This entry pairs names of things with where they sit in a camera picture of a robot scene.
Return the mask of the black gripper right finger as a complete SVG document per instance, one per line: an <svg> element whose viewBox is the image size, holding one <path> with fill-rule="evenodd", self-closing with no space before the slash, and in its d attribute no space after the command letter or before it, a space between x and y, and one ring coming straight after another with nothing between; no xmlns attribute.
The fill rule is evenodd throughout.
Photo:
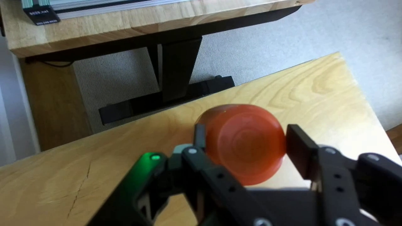
<svg viewBox="0 0 402 226"><path fill-rule="evenodd" d="M286 127L286 154L317 193L324 226L402 226L402 166L378 153L356 159Z"/></svg>

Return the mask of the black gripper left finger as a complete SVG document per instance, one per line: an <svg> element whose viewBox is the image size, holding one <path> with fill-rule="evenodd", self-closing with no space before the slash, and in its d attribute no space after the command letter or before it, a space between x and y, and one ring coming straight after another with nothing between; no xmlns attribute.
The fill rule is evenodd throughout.
<svg viewBox="0 0 402 226"><path fill-rule="evenodd" d="M153 226L174 195L186 197L199 226L274 226L256 195L204 153L204 127L173 153L142 154L108 196L88 226Z"/></svg>

